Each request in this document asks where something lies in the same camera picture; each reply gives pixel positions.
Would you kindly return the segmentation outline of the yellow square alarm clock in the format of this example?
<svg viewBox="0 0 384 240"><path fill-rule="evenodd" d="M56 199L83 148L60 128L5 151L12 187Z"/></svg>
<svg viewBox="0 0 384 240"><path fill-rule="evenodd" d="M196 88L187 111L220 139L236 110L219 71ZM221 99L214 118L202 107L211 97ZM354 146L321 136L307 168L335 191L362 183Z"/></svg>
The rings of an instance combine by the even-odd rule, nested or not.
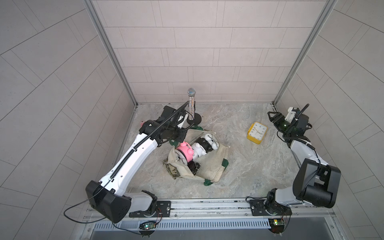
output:
<svg viewBox="0 0 384 240"><path fill-rule="evenodd" d="M258 122L254 122L247 132L247 139L255 144L260 145L265 138L267 131L267 126Z"/></svg>

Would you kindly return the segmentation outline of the pink twin-bell alarm clock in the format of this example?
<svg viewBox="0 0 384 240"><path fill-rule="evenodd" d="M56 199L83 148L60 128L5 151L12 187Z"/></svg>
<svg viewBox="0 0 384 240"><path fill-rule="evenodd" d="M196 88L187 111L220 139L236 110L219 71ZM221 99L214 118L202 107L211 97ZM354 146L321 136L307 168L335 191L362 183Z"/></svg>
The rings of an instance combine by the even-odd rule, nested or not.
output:
<svg viewBox="0 0 384 240"><path fill-rule="evenodd" d="M187 142L180 143L175 149L175 153L177 154L178 159L185 165L191 162L194 158L194 150Z"/></svg>

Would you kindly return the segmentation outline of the canvas bag with green handles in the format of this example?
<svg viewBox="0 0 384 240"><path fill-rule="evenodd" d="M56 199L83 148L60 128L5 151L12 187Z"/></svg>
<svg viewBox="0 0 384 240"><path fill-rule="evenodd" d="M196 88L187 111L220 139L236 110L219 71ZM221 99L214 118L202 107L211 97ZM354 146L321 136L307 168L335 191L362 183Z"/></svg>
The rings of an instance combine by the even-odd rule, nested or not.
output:
<svg viewBox="0 0 384 240"><path fill-rule="evenodd" d="M191 147L192 144L200 137L205 134L213 134L216 138L215 133L203 130L189 130L184 142L187 142ZM228 154L229 146L219 143L220 146L217 150L207 153L205 156L197 157L194 154L193 161L201 165L200 170L196 175L193 175L188 165L183 164L175 153L177 147L173 147L168 154L168 157L163 161L167 171L174 178L184 178L189 180L196 180L204 182L205 186L209 186L213 183L219 182L223 176L224 171L229 165Z"/></svg>

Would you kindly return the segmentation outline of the small black alarm clock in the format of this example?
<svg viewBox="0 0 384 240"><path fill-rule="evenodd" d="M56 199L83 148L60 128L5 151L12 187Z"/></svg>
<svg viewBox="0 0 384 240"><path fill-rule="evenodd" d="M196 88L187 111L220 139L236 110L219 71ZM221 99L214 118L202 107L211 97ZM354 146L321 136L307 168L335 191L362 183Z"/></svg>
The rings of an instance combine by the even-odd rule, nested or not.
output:
<svg viewBox="0 0 384 240"><path fill-rule="evenodd" d="M199 163L196 163L194 161L188 162L188 168L192 172L193 175L196 175L197 172L200 170L201 165Z"/></svg>

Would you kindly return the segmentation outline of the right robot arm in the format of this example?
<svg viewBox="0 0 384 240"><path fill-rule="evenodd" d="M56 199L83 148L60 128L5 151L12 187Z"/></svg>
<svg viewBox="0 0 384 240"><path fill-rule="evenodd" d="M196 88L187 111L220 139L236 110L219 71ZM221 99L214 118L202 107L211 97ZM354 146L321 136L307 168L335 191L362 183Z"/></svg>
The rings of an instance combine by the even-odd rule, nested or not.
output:
<svg viewBox="0 0 384 240"><path fill-rule="evenodd" d="M292 186L272 189L264 202L270 215L290 215L292 206L333 208L340 185L341 171L329 165L317 153L305 132L312 129L309 117L298 108L289 108L287 116L268 112L271 123L291 150L299 171Z"/></svg>

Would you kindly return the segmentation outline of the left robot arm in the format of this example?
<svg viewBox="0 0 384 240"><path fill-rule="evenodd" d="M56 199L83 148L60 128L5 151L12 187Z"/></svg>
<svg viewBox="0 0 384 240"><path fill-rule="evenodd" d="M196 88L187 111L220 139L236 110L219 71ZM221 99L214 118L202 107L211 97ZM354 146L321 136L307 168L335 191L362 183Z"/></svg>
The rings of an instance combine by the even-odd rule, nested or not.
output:
<svg viewBox="0 0 384 240"><path fill-rule="evenodd" d="M98 182L90 181L86 194L91 207L116 224L127 214L156 211L157 197L148 192L127 193L127 187L146 158L166 141L181 143L187 129L175 123L149 120L139 130L135 141L118 163Z"/></svg>

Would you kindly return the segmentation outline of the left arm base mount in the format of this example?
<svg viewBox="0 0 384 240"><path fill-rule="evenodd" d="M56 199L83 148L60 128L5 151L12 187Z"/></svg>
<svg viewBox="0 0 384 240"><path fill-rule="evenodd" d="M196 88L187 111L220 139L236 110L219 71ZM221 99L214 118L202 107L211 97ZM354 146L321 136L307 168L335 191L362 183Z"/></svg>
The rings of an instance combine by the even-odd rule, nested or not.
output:
<svg viewBox="0 0 384 240"><path fill-rule="evenodd" d="M136 211L129 213L130 218L155 218L169 217L171 210L171 201L156 201L151 203L150 207L145 211Z"/></svg>

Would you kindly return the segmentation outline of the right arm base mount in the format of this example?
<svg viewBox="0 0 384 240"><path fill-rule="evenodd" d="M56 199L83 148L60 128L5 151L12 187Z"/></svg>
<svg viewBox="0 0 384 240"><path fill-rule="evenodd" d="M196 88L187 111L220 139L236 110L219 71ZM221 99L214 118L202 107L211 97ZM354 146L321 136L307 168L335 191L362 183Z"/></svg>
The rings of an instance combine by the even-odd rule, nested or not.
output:
<svg viewBox="0 0 384 240"><path fill-rule="evenodd" d="M246 199L250 205L252 215L256 216L291 216L292 211L289 207L278 204L275 201L266 199Z"/></svg>

